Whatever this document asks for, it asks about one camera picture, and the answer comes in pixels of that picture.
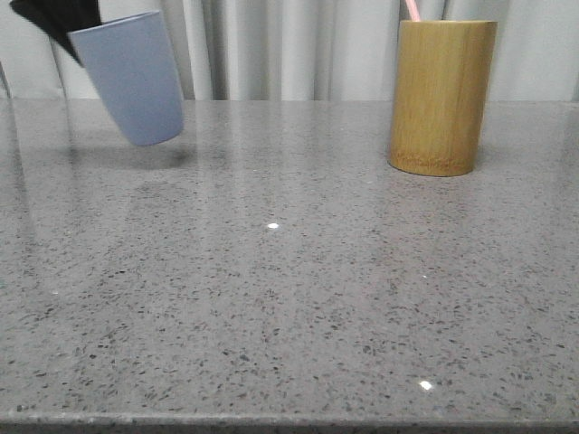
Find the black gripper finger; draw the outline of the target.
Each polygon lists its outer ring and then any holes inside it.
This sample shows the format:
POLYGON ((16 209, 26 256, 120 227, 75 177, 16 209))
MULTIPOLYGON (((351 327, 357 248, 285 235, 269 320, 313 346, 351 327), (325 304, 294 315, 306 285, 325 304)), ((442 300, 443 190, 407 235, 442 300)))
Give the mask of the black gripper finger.
POLYGON ((56 41, 80 66, 70 32, 102 25, 97 0, 14 0, 11 9, 56 41))

